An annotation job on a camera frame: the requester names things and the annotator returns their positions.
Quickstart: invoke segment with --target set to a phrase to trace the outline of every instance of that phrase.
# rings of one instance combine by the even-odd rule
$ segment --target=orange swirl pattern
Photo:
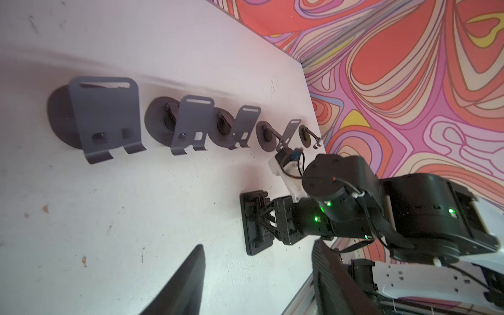
[[[384,0],[207,0],[296,60]]]

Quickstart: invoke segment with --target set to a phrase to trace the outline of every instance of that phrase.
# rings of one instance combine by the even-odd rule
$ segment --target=psychedelic wall pattern
[[[384,0],[207,0],[301,61]]]
[[[502,29],[502,1],[415,2],[305,69],[327,153],[380,178],[434,173],[504,210]],[[346,256],[398,263],[379,243]]]

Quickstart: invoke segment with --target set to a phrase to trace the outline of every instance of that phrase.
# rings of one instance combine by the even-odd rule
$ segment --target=gray metal bracket
[[[69,83],[79,138],[90,164],[110,160],[110,149],[144,151],[138,85],[130,78],[76,77]]]
[[[187,154],[184,148],[193,146],[195,151],[206,151],[205,140],[214,111],[214,100],[209,97],[186,95],[180,101],[177,123],[171,142],[173,155]]]
[[[219,147],[234,150],[239,143],[242,148],[249,148],[248,140],[260,114],[260,107],[244,105],[234,119],[227,110],[215,107],[208,135]],[[222,124],[231,125],[229,133],[226,134],[229,127],[222,128]]]
[[[285,127],[284,133],[280,135],[275,129],[273,129],[273,127],[271,127],[269,122],[259,121],[256,125],[256,135],[259,145],[266,152],[272,152],[273,150],[277,150],[277,152],[279,152],[282,148],[289,146],[289,143],[300,123],[300,119],[292,119],[287,124],[287,127]]]

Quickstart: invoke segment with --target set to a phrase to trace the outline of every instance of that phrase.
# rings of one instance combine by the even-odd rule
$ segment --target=pink wavy lines
[[[439,154],[504,180],[504,133],[436,116],[425,129],[423,138]]]
[[[363,2],[365,0],[322,0],[318,1],[315,5],[310,5],[305,0],[296,0],[294,2],[294,9],[305,19],[322,19],[351,10]]]

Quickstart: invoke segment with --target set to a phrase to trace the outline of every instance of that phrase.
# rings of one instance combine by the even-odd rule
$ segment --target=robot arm
[[[240,196],[249,255],[271,246],[274,238],[293,245],[306,235],[319,235],[323,239],[379,240],[395,260],[431,265],[411,265],[405,269],[430,268],[426,270],[430,272],[474,256],[492,256],[490,268],[495,264],[504,266],[500,242],[488,231],[486,216],[475,205],[476,197],[465,187],[426,173],[378,179],[362,157],[333,154],[317,155],[306,171],[301,176],[297,172],[296,176],[293,174],[297,168],[290,166],[298,160],[295,152],[283,148],[270,161],[273,172],[282,177],[286,186],[296,187],[289,188],[292,196],[272,201],[262,191]],[[421,290],[407,289],[406,292],[410,292],[409,296],[439,292],[432,286],[435,283],[430,290],[422,289],[425,294]],[[462,287],[458,290],[455,292],[458,294],[451,292],[447,297],[455,299],[455,295],[465,292]],[[479,290],[491,293],[482,287]],[[390,293],[393,291],[382,286],[380,294],[395,298],[397,295]]]

